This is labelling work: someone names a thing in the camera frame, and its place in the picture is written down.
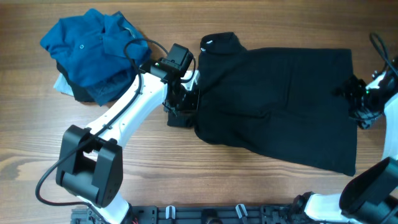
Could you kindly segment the black polo shirt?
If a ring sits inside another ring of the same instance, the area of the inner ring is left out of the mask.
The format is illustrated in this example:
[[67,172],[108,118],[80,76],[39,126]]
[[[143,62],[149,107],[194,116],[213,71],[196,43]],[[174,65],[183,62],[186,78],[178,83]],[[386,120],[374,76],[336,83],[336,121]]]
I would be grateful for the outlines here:
[[350,49],[248,50],[236,34],[206,35],[193,114],[167,124],[209,144],[352,176],[357,125],[337,89],[353,75]]

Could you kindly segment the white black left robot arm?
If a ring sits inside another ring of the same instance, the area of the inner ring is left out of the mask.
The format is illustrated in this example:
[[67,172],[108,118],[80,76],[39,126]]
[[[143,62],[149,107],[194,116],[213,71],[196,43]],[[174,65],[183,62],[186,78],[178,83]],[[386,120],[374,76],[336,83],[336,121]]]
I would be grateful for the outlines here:
[[199,77],[188,68],[193,54],[173,44],[164,58],[144,63],[134,83],[105,114],[85,128],[70,126],[63,135],[56,183],[79,198],[72,223],[137,223],[119,189],[123,148],[156,107],[168,113],[169,126],[188,128],[198,106]]

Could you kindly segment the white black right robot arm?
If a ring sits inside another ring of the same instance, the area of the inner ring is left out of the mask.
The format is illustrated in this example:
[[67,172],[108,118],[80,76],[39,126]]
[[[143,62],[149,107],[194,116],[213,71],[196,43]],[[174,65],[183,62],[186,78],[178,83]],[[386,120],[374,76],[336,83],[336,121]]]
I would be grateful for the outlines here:
[[341,194],[297,196],[289,208],[290,223],[397,223],[397,198],[391,195],[397,188],[397,59],[382,59],[385,66],[370,84],[353,77],[340,91],[360,128],[385,116],[381,162],[354,178]]

